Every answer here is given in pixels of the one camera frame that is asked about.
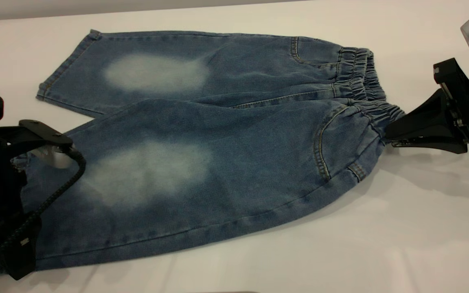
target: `blue denim pants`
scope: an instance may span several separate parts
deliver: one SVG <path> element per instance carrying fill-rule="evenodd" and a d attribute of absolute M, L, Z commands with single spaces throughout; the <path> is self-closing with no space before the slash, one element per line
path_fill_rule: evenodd
<path fill-rule="evenodd" d="M 91 31 L 37 98 L 95 119 L 86 174 L 42 216 L 37 269 L 126 260 L 264 230 L 370 174 L 385 126 L 372 53 L 308 37 Z M 30 155 L 26 211 L 77 166 Z"/>

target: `white table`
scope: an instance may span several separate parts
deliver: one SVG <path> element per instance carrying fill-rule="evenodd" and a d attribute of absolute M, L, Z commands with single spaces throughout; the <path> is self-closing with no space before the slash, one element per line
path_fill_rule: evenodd
<path fill-rule="evenodd" d="M 95 28 L 305 35 L 374 51 L 389 101 L 411 111 L 455 57 L 469 0 L 320 0 L 0 21 L 1 125 L 90 120 L 37 101 L 40 82 Z M 369 178 L 290 224 L 174 254 L 0 277 L 0 292 L 469 292 L 469 153 L 389 148 Z"/>

